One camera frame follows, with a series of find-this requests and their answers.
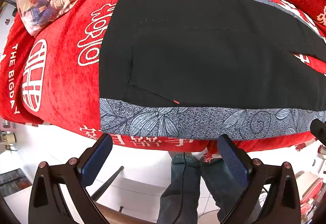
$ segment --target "blue jeans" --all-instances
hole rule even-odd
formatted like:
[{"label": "blue jeans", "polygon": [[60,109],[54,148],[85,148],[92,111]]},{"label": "blue jeans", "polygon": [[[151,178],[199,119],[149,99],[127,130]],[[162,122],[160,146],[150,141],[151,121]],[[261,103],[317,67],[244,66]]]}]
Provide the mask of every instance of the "blue jeans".
[{"label": "blue jeans", "polygon": [[[204,163],[203,160],[197,161],[192,156],[178,153],[171,162],[171,184],[161,196],[158,224],[197,224],[201,176],[220,208],[217,218],[222,221],[244,189],[234,181],[223,159]],[[255,221],[259,212],[257,202],[246,223]]]}]

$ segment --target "tiled floor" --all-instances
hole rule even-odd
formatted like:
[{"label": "tiled floor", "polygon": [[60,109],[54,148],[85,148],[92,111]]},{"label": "tiled floor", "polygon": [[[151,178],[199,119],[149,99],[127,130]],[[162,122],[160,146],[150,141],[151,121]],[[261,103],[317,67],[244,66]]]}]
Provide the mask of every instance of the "tiled floor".
[{"label": "tiled floor", "polygon": [[[16,132],[17,152],[13,155],[22,170],[32,181],[38,164],[45,160],[50,165],[66,163],[71,157],[79,157],[82,152],[94,144],[93,139],[85,138],[56,126],[18,125]],[[264,152],[249,153],[252,158],[260,158],[263,163],[281,165],[284,161],[292,164],[294,172],[310,170],[317,154],[319,143],[316,142],[301,152],[294,147]],[[165,151],[131,149],[113,146],[96,181],[87,191],[92,194],[121,165],[124,170],[104,195],[99,203],[123,213],[155,222],[159,212],[160,195],[169,185],[171,179],[171,158]],[[200,185],[198,215],[216,210],[215,202],[210,196],[203,179]],[[78,213],[75,220],[82,223]]]}]

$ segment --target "jeans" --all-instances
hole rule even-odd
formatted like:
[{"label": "jeans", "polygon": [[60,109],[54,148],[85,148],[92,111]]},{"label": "jeans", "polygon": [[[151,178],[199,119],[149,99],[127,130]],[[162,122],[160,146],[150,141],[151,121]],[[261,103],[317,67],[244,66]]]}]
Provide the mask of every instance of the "jeans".
[{"label": "jeans", "polygon": [[[244,189],[234,181],[223,159],[213,159],[209,163],[204,163],[203,160],[197,161],[192,156],[178,153],[171,162],[171,184],[160,199],[158,224],[197,224],[201,176],[220,208],[217,218],[222,221]],[[257,202],[245,223],[255,221],[260,209]]]}]

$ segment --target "screw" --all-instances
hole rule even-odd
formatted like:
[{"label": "screw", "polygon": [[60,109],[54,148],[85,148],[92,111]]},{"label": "screw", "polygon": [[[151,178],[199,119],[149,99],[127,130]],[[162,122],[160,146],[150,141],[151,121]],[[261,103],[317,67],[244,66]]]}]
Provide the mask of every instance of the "screw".
[{"label": "screw", "polygon": [[45,165],[46,165],[46,162],[45,162],[45,161],[42,161],[42,162],[39,164],[39,167],[40,167],[40,168],[43,168],[43,167],[45,167]]},{"label": "screw", "polygon": [[256,159],[256,158],[253,159],[252,162],[253,162],[253,164],[255,164],[255,165],[257,165],[257,166],[259,166],[259,165],[261,164],[260,159]]},{"label": "screw", "polygon": [[290,169],[290,168],[291,168],[291,164],[290,164],[289,162],[286,161],[286,162],[284,163],[284,167]]},{"label": "screw", "polygon": [[76,158],[71,158],[68,162],[69,162],[70,165],[74,165],[74,164],[76,164],[77,159]]}]

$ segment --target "chair leg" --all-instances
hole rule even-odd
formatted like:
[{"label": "chair leg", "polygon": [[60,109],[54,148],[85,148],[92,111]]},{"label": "chair leg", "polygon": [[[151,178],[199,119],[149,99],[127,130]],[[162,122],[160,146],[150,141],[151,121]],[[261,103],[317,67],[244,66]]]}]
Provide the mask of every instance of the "chair leg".
[{"label": "chair leg", "polygon": [[119,173],[124,169],[123,166],[121,166],[100,188],[98,188],[95,193],[91,196],[93,201],[97,201],[106,191],[106,189],[111,185],[111,183],[117,178]]}]

